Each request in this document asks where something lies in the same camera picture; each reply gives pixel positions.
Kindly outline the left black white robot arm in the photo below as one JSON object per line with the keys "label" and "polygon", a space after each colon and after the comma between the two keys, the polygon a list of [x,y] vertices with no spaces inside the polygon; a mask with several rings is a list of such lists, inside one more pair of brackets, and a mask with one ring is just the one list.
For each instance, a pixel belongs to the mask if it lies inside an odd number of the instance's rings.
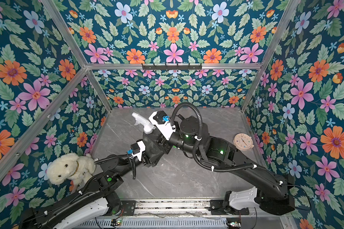
{"label": "left black white robot arm", "polygon": [[22,214],[20,229],[71,229],[107,212],[118,214],[122,204],[115,193],[128,172],[136,175],[139,165],[155,166],[171,146],[164,140],[141,140],[123,155],[110,155],[96,163],[102,172],[91,177],[79,191],[42,208]]}

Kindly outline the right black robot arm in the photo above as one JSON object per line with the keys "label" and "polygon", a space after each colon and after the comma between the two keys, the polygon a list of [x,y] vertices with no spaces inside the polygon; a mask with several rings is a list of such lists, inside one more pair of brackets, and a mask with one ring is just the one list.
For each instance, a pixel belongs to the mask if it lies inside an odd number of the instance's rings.
{"label": "right black robot arm", "polygon": [[179,104],[171,116],[164,111],[155,112],[149,120],[168,146],[192,154],[193,160],[203,169],[232,173],[253,185],[245,191],[228,191],[226,211],[260,208],[281,216],[295,210],[294,197],[290,195],[293,178],[275,174],[248,158],[243,150],[253,146],[250,136],[238,143],[210,136],[200,111],[191,103]]}

